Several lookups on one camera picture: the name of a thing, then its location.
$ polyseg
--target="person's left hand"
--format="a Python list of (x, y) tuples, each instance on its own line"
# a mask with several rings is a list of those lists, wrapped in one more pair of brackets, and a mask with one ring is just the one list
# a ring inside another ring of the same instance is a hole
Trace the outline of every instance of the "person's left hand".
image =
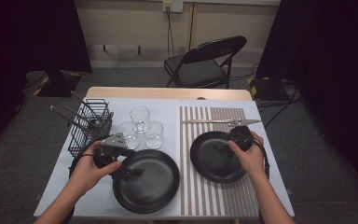
[(71, 189), (76, 190), (80, 196), (84, 195), (89, 189), (92, 189), (102, 177), (112, 174), (121, 166), (120, 161), (115, 161), (101, 169), (98, 168), (94, 163), (93, 157), (89, 155), (93, 155), (94, 151), (99, 147), (101, 147), (101, 141), (95, 141), (85, 150), (83, 155), (87, 156), (80, 158), (69, 178), (67, 185), (70, 185)]

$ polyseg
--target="gray carpet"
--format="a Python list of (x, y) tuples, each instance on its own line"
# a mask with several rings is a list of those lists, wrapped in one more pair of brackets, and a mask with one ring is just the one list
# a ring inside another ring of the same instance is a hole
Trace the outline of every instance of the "gray carpet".
[[(234, 68), (232, 72), (233, 76), (243, 76), (251, 69)], [(27, 77), (32, 83), (42, 74), (33, 72)], [(163, 68), (94, 69), (92, 75), (81, 78), (76, 92), (83, 97), (92, 86), (164, 87), (167, 81)], [(66, 122), (50, 112), (49, 107), (79, 107), (71, 98), (35, 97), (36, 88), (37, 84), (24, 90), (26, 97), (20, 112), (0, 133), (0, 223), (34, 221), (38, 197), (69, 132)], [(240, 80), (232, 82), (231, 89), (249, 87)], [(263, 122), (266, 124), (281, 109), (282, 106), (260, 107)], [(291, 192), (297, 223), (358, 223), (358, 176), (323, 138), (322, 126), (304, 102), (298, 101), (283, 110), (267, 127), (267, 134), (283, 182)]]

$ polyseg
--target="chair backrest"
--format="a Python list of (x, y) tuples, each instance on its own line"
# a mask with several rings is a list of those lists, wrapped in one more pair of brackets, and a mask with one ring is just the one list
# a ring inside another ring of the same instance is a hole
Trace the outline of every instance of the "chair backrest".
[(198, 63), (223, 56), (233, 57), (246, 44), (246, 38), (241, 35), (213, 40), (196, 46), (186, 53), (181, 63)]

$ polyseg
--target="drinking glass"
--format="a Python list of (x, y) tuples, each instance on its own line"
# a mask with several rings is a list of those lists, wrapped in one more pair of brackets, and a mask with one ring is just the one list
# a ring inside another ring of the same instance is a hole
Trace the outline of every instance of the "drinking glass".
[(126, 139), (127, 148), (134, 149), (139, 145), (138, 132), (136, 131), (136, 126), (131, 121), (125, 121), (118, 125), (118, 133), (123, 133), (124, 138)]
[(164, 131), (162, 124), (156, 120), (151, 120), (147, 123), (147, 126), (147, 130), (144, 130), (146, 146), (150, 148), (161, 147)]
[(148, 130), (150, 112), (145, 106), (134, 107), (130, 112), (132, 122), (136, 125), (136, 131), (142, 133)]

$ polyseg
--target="black chair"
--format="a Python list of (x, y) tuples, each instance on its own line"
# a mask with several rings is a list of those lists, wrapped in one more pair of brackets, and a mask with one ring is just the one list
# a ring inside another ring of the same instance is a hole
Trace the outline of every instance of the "black chair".
[[(229, 86), (232, 57), (246, 44), (241, 35), (213, 40), (191, 49), (185, 55), (171, 57), (164, 61), (164, 68), (170, 76), (166, 87), (173, 82), (180, 88), (213, 88)], [(215, 59), (222, 58), (221, 64)]]

